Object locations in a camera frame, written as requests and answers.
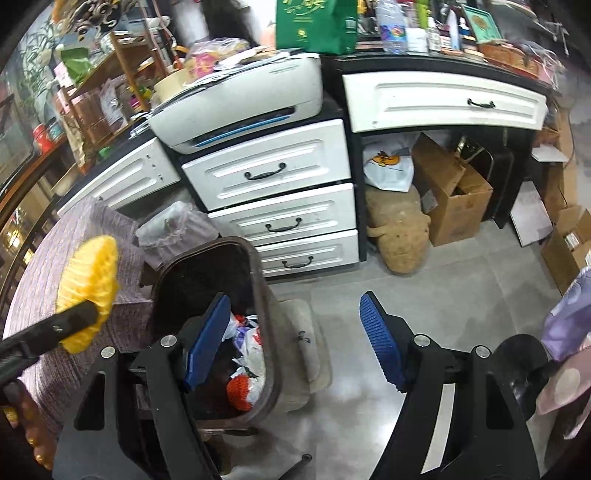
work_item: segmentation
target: green shopping bag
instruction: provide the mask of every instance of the green shopping bag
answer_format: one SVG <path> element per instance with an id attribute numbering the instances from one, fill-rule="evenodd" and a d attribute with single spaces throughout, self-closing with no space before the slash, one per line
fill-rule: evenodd
<path id="1" fill-rule="evenodd" d="M 357 42 L 357 0 L 277 0 L 277 48 L 352 53 Z"/>

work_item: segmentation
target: stuffed toy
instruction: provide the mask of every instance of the stuffed toy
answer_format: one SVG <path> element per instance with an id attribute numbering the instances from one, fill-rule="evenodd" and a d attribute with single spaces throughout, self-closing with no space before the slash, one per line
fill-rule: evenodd
<path id="1" fill-rule="evenodd" d="M 376 238 L 386 266 L 395 273 L 411 273 L 422 263 L 429 245 L 431 219 L 421 211 L 417 189 L 407 193 L 365 187 L 368 236 Z"/>

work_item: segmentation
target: black metal handle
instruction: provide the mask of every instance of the black metal handle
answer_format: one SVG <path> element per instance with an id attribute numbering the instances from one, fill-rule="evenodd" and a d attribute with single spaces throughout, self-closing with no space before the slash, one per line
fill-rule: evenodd
<path id="1" fill-rule="evenodd" d="M 296 218 L 295 222 L 296 222 L 295 225 L 282 226 L 280 228 L 271 228 L 271 224 L 268 223 L 265 225 L 265 228 L 267 229 L 267 231 L 269 231 L 271 233 L 289 232 L 290 230 L 293 230 L 294 228 L 298 228 L 300 226 L 301 217 Z"/>
<path id="2" fill-rule="evenodd" d="M 479 106 L 482 108 L 496 108 L 496 105 L 493 101 L 490 101 L 489 103 L 476 103 L 472 102 L 471 98 L 468 99 L 468 105 Z"/>
<path id="3" fill-rule="evenodd" d="M 308 265 L 310 265 L 312 263 L 312 260 L 314 260 L 314 257 L 308 257 L 308 263 L 298 263 L 296 265 L 288 265 L 287 260 L 284 260 L 281 263 L 283 263 L 283 266 L 285 268 L 304 268 L 304 267 L 307 267 Z"/>
<path id="4" fill-rule="evenodd" d="M 267 173 L 261 173 L 260 175 L 255 175 L 254 177 L 252 176 L 252 173 L 250 173 L 249 171 L 247 171 L 244 176 L 247 180 L 262 180 L 262 179 L 266 179 L 268 177 L 271 177 L 273 175 L 275 175 L 276 173 L 279 173 L 281 170 L 283 170 L 287 165 L 285 165 L 283 162 L 281 162 L 278 167 L 279 170 L 275 170 L 275 171 L 268 171 Z"/>

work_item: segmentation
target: white paper sheet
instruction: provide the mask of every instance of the white paper sheet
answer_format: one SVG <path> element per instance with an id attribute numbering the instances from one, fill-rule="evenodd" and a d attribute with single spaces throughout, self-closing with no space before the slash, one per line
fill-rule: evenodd
<path id="1" fill-rule="evenodd" d="M 569 161 L 569 158 L 566 155 L 552 145 L 540 145 L 539 147 L 532 149 L 531 156 L 542 163 L 567 163 Z"/>
<path id="2" fill-rule="evenodd" d="M 552 222 L 532 181 L 521 184 L 511 209 L 511 220 L 522 247 L 542 240 L 552 233 Z"/>

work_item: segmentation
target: trash bin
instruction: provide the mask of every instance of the trash bin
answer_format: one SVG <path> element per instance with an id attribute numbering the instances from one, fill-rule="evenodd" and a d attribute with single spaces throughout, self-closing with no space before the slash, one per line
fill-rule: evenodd
<path id="1" fill-rule="evenodd" d="M 232 407 L 226 385 L 238 356 L 231 340 L 220 344 L 204 384 L 186 394 L 187 408 L 201 430 L 244 429 L 270 412 L 301 408 L 310 397 L 298 335 L 262 276 L 258 252 L 246 240 L 225 237 L 179 255 L 165 265 L 152 288 L 154 340 L 177 333 L 185 321 L 205 313 L 218 292 L 234 314 L 258 316 L 266 378 L 258 401 L 243 413 Z"/>

